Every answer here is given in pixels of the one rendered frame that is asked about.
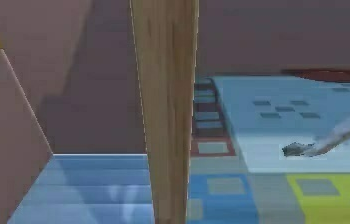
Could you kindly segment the light wooden door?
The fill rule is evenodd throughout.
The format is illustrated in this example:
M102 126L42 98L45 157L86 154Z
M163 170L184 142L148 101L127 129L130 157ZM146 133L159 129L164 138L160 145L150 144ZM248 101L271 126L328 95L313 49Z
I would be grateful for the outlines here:
M130 0L154 224L186 224L199 0Z

